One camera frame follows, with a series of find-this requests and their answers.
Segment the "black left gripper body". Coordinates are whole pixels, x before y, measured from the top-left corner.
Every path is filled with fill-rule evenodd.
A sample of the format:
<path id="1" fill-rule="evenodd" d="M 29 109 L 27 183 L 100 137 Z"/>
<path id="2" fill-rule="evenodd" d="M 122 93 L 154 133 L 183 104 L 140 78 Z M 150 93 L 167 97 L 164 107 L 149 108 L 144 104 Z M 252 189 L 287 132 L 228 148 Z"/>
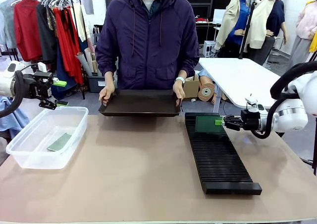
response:
<path id="1" fill-rule="evenodd" d="M 51 90 L 53 79 L 51 72 L 36 71 L 34 74 L 24 74 L 24 98 L 56 102 Z"/>

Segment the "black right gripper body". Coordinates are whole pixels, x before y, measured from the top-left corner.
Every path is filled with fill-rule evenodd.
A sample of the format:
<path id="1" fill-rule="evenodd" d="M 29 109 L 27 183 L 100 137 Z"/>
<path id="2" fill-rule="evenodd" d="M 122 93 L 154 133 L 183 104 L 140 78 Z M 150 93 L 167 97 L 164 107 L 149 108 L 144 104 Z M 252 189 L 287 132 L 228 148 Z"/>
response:
<path id="1" fill-rule="evenodd" d="M 241 110 L 242 128 L 248 131 L 257 131 L 260 127 L 260 113 L 249 110 Z"/>

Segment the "person's left hand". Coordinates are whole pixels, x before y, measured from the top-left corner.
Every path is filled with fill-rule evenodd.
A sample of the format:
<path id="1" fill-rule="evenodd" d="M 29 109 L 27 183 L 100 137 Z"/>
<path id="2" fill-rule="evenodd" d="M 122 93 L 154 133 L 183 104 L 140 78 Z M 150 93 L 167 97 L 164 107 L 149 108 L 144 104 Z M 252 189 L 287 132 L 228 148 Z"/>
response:
<path id="1" fill-rule="evenodd" d="M 176 106 L 179 106 L 182 100 L 185 98 L 185 92 L 183 90 L 183 82 L 181 80 L 176 80 L 173 85 L 173 91 L 177 97 Z"/>

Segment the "person's right hand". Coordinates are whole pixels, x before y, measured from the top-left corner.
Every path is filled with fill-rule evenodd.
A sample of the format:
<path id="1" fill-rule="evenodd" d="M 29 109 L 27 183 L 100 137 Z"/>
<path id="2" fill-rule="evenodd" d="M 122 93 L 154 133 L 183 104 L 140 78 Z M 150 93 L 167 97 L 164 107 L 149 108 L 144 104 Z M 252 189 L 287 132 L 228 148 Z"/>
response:
<path id="1" fill-rule="evenodd" d="M 115 87 L 106 85 L 99 93 L 99 101 L 102 105 L 106 106 L 110 100 L 111 95 L 115 92 Z"/>

